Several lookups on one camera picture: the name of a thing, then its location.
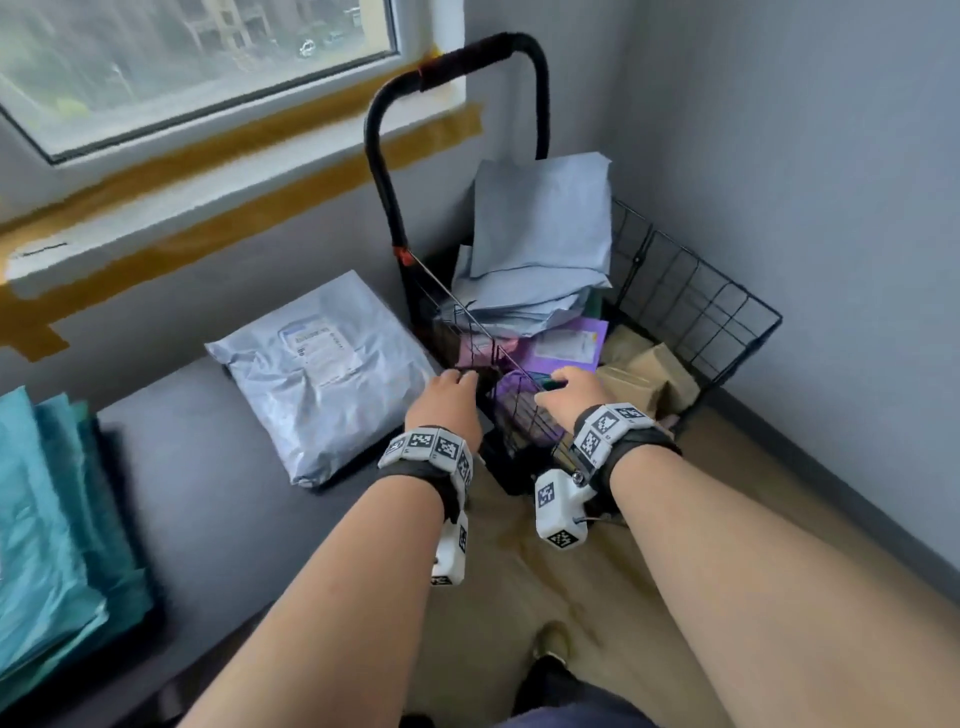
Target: black cart handle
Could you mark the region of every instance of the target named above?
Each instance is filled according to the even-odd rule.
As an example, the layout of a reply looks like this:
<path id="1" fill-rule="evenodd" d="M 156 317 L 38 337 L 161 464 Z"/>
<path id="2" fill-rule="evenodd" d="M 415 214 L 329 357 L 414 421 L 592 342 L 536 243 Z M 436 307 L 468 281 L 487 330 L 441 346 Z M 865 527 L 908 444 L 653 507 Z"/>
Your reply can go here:
<path id="1" fill-rule="evenodd" d="M 505 61 L 514 53 L 526 54 L 537 72 L 537 159 L 546 159 L 550 150 L 550 79 L 546 56 L 535 39 L 525 33 L 499 33 L 475 43 L 444 53 L 423 63 L 417 70 L 408 71 L 384 84 L 370 104 L 364 125 L 364 148 L 373 174 L 376 191 L 387 213 L 387 224 L 393 239 L 394 255 L 403 265 L 413 265 L 408 250 L 407 233 L 396 201 L 394 184 L 390 180 L 387 163 L 380 150 L 380 125 L 383 116 L 396 99 L 423 93 L 454 79 L 479 71 L 488 65 Z"/>

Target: window sill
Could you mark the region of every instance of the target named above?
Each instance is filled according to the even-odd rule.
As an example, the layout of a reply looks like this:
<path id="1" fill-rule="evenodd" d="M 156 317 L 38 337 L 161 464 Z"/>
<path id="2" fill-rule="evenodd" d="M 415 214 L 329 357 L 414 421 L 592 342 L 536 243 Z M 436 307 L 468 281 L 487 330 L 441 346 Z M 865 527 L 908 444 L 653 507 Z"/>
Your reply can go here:
<path id="1" fill-rule="evenodd" d="M 461 108 L 466 100 L 463 79 L 401 99 L 388 111 L 383 134 L 411 131 Z M 362 154 L 363 124 L 361 114 L 300 134 L 35 240 L 10 254 L 7 284 L 18 298 L 36 298 L 167 236 Z"/>

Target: forearm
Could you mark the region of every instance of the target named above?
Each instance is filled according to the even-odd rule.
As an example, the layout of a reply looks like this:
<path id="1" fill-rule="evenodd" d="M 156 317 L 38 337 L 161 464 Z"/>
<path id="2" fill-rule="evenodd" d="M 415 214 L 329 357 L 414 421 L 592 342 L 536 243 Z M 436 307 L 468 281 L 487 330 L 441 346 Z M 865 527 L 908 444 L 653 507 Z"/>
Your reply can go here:
<path id="1" fill-rule="evenodd" d="M 183 728 L 389 726 L 416 659 L 444 513 L 428 483 L 374 483 Z"/>
<path id="2" fill-rule="evenodd" d="M 958 645 L 832 547 L 663 448 L 612 493 L 739 728 L 960 715 Z"/>

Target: wrist tracker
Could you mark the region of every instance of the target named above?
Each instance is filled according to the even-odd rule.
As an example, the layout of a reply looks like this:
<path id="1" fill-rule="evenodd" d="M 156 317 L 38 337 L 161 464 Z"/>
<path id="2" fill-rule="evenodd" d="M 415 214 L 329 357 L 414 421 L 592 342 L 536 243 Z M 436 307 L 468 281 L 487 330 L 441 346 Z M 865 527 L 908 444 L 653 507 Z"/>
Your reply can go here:
<path id="1" fill-rule="evenodd" d="M 538 535 L 564 550 L 585 542 L 588 522 L 584 504 L 598 494 L 609 495 L 614 466 L 627 452 L 643 445 L 683 455 L 653 419 L 629 402 L 598 404 L 585 410 L 574 426 L 573 452 L 587 477 L 554 469 L 537 478 L 534 505 Z"/>
<path id="2" fill-rule="evenodd" d="M 444 525 L 430 583 L 455 586 L 467 567 L 467 492 L 473 455 L 467 442 L 443 427 L 417 427 L 390 441 L 377 463 L 380 477 L 410 475 L 434 487 L 444 504 Z"/>

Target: baseboard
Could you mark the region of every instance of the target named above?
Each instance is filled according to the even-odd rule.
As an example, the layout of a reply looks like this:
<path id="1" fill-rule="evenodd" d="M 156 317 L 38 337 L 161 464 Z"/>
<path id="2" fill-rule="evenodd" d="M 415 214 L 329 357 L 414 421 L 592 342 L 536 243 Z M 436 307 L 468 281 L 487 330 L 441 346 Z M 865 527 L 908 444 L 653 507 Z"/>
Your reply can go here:
<path id="1" fill-rule="evenodd" d="M 844 513 L 927 584 L 960 605 L 960 571 L 950 562 L 909 534 L 726 390 L 710 393 L 707 405 L 750 435 L 817 495 Z"/>

